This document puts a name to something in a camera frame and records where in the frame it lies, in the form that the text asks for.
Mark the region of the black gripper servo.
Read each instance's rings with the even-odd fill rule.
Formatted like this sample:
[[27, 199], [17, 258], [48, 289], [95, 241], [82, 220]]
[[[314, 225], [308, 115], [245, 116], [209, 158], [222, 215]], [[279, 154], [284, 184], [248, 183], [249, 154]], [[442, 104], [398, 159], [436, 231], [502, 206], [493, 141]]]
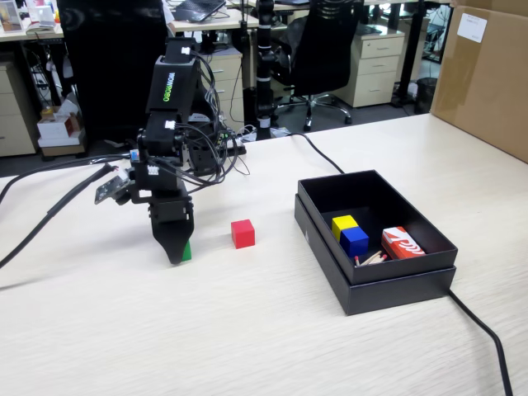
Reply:
[[153, 236], [173, 265], [191, 260], [194, 206], [185, 192], [154, 191], [147, 199]]

